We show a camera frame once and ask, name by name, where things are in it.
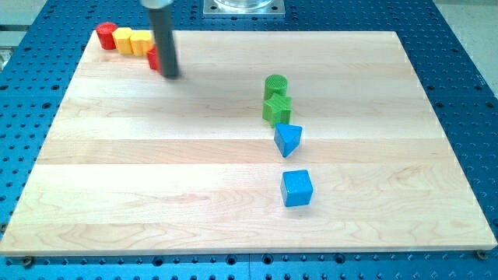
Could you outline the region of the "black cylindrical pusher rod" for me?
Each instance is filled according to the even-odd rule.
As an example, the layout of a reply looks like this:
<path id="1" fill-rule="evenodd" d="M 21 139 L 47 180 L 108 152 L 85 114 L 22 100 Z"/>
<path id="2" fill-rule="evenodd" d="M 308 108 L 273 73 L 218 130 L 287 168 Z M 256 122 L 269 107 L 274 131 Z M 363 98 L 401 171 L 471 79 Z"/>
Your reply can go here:
<path id="1" fill-rule="evenodd" d="M 156 52 L 162 76 L 167 79 L 177 79 L 180 76 L 180 70 L 174 43 L 171 7 L 149 9 L 149 20 L 156 41 Z"/>

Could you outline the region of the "silver rod holder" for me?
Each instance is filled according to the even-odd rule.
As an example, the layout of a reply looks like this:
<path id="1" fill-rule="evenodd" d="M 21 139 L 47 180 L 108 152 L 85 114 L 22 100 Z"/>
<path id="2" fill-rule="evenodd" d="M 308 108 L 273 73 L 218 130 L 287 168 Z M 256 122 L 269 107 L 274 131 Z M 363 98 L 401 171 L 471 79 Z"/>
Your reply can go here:
<path id="1" fill-rule="evenodd" d="M 147 9 L 162 9 L 173 2 L 174 0 L 140 0 L 141 5 Z"/>

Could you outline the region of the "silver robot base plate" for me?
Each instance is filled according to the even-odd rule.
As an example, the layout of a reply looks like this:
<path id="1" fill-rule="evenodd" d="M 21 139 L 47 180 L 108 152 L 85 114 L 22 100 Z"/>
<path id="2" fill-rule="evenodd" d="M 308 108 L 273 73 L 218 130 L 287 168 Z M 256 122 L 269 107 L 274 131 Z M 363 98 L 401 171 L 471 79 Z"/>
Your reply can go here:
<path id="1" fill-rule="evenodd" d="M 204 0 L 204 16 L 284 16 L 284 0 Z"/>

